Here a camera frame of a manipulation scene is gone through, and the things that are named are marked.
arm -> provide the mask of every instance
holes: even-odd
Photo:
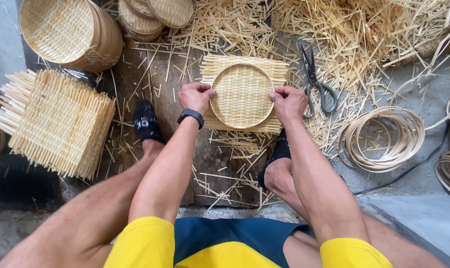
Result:
[[[203,115],[214,94],[210,85],[192,83],[182,86],[178,96],[183,108],[193,109]],[[175,222],[180,201],[190,180],[198,129],[197,119],[190,116],[179,125],[142,179],[129,210],[129,222],[145,216]]]
[[[287,132],[294,186],[318,244],[338,237],[369,242],[364,217],[352,192],[303,125],[307,104],[304,91],[289,86],[277,87],[270,98],[275,101],[276,115]]]

black cable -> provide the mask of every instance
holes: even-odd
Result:
[[[372,192],[372,191],[374,191],[374,190],[378,190],[378,189],[381,189],[381,188],[388,187],[388,186],[390,186],[391,184],[394,184],[394,183],[396,183],[397,181],[399,181],[401,178],[403,178],[405,175],[407,175],[409,172],[411,172],[414,168],[417,168],[420,164],[422,164],[422,163],[424,163],[425,161],[427,161],[432,155],[434,155],[438,150],[440,150],[440,148],[443,146],[445,140],[447,139],[447,134],[448,134],[448,130],[449,130],[449,129],[450,129],[450,123],[447,122],[447,127],[446,127],[446,129],[445,129],[445,134],[444,134],[444,136],[443,136],[442,143],[440,143],[440,145],[439,145],[437,148],[435,148],[435,149],[427,156],[427,158],[425,158],[423,161],[421,161],[421,162],[418,163],[417,165],[411,167],[411,168],[410,168],[409,170],[407,170],[406,172],[400,174],[395,180],[389,182],[388,184],[381,185],[381,186],[377,186],[377,187],[374,187],[374,188],[371,188],[371,189],[367,189],[367,190],[364,190],[364,191],[360,191],[360,192],[357,192],[357,193],[353,193],[353,195],[366,194],[366,193]]]

person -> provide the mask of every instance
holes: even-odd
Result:
[[[203,83],[186,84],[178,94],[183,108],[202,115],[214,95]],[[303,126],[302,90],[276,87],[270,98],[286,131],[259,182],[312,231],[270,219],[176,219],[201,124],[197,116],[184,117],[164,144],[153,107],[143,100],[134,113],[142,159],[62,206],[0,268],[444,267],[359,209]]]

stack of woven bamboo mats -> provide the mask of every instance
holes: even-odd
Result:
[[[119,26],[91,0],[24,0],[20,28],[38,55],[71,68],[109,69],[123,49]]]
[[[186,27],[193,19],[193,0],[119,0],[119,20],[137,40],[155,39],[167,26]]]
[[[59,174],[92,179],[115,100],[55,70],[6,76],[12,81],[0,89],[0,129],[12,136],[12,152]]]

scissors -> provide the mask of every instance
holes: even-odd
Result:
[[[308,76],[308,85],[306,88],[303,88],[303,90],[306,92],[306,96],[308,96],[308,105],[309,109],[311,110],[311,114],[303,114],[304,118],[312,118],[314,116],[314,106],[313,102],[311,101],[311,96],[309,94],[309,90],[312,86],[317,86],[319,90],[319,94],[321,95],[321,108],[325,113],[330,113],[334,111],[337,107],[337,95],[336,92],[327,84],[322,82],[317,82],[316,78],[316,67],[314,65],[314,55],[313,55],[313,49],[311,48],[311,61],[309,61],[308,56],[306,56],[305,48],[303,45],[301,45],[301,52],[303,53],[303,58],[305,59],[305,67],[306,67],[306,74]],[[330,109],[326,109],[326,98],[325,98],[325,90],[331,94],[333,97],[333,105]]]

